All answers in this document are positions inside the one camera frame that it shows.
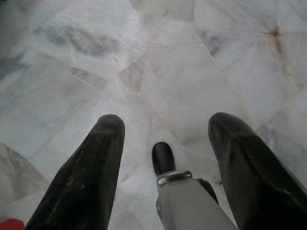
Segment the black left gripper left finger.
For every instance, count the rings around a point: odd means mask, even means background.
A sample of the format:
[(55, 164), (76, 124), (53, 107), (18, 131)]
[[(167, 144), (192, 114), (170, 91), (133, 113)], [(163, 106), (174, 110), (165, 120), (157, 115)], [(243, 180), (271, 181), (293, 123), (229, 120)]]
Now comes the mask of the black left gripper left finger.
[(104, 115), (61, 166), (27, 230), (106, 230), (114, 204), (125, 124)]

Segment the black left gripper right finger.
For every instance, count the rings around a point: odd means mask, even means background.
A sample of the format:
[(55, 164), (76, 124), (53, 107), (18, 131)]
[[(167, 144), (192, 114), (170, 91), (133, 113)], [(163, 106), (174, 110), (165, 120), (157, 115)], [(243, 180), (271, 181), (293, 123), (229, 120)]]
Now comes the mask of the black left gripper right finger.
[(218, 112), (208, 136), (240, 230), (306, 229), (306, 189), (248, 124)]

